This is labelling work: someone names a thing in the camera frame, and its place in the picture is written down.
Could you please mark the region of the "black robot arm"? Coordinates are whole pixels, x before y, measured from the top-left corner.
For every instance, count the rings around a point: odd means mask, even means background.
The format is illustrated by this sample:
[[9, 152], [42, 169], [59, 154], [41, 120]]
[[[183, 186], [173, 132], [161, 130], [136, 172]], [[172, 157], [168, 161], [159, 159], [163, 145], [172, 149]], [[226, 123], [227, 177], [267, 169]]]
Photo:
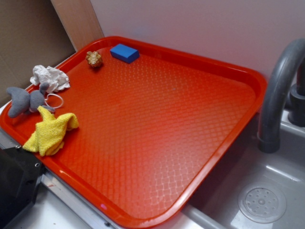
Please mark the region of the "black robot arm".
[[43, 163], [21, 146], [0, 150], [0, 227], [6, 229], [36, 202]]

